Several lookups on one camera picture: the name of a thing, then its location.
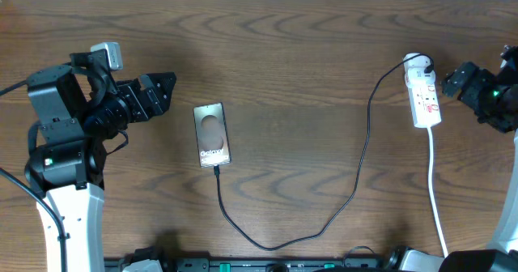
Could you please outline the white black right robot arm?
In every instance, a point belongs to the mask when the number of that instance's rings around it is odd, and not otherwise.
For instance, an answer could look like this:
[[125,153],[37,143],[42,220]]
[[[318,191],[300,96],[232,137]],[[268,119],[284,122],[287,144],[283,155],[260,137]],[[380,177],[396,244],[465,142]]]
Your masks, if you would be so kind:
[[[501,134],[517,133],[517,48],[505,46],[494,74],[473,62],[464,62],[439,83],[444,96],[455,98],[473,111],[478,123]],[[414,126],[431,130],[440,121],[435,102],[433,61],[424,54],[404,57],[405,84],[410,94]],[[436,256],[410,247],[393,250],[384,264],[387,271],[515,271],[517,269],[517,171],[512,170],[499,222],[484,249]]]

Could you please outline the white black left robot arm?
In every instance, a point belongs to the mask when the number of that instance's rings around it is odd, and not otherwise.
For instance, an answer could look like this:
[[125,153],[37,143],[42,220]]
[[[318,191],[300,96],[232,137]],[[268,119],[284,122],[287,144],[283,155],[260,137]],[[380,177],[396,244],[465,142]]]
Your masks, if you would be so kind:
[[50,271],[104,270],[104,141],[170,108],[174,73],[115,81],[112,73],[121,68],[111,43],[27,79],[39,120],[28,134],[25,176],[43,200],[38,210]]

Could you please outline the white power strip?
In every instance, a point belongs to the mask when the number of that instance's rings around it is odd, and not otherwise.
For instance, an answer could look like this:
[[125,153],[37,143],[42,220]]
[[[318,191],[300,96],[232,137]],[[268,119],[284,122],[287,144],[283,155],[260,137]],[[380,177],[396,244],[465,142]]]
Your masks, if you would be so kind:
[[435,72],[425,74],[423,69],[410,69],[405,73],[410,109],[414,127],[420,129],[438,125],[442,119],[435,89]]

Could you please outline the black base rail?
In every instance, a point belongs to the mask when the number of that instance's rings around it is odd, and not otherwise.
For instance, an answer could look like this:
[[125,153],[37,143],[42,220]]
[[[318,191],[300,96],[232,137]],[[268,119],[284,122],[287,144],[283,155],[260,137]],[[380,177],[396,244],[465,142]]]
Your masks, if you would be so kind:
[[353,255],[346,260],[339,259],[207,259],[177,258],[169,260],[164,268],[155,263],[136,265],[124,260],[107,260],[106,271],[176,271],[176,272],[311,272],[311,271],[439,271],[445,263],[442,257],[436,257],[412,250],[392,266],[384,264],[375,256]]

